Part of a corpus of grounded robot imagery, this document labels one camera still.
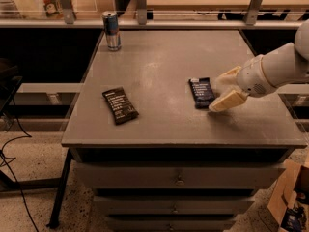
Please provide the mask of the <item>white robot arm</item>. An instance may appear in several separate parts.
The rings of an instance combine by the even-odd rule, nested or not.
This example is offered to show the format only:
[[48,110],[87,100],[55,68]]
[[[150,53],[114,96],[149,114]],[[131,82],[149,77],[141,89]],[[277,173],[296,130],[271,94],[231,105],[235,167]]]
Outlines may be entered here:
[[309,20],[295,33],[295,41],[268,54],[260,54],[215,80],[219,96],[209,110],[222,112],[243,105],[248,97],[260,98],[279,87],[309,80]]

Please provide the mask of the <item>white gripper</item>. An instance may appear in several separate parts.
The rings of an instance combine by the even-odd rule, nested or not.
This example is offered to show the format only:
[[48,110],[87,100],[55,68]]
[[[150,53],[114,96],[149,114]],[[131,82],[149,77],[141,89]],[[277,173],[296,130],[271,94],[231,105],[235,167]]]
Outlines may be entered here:
[[276,87],[269,81],[264,70],[265,56],[260,54],[244,63],[221,74],[216,82],[220,85],[238,85],[244,92],[231,90],[216,98],[209,110],[221,112],[240,106],[247,100],[248,95],[260,98],[276,91]]

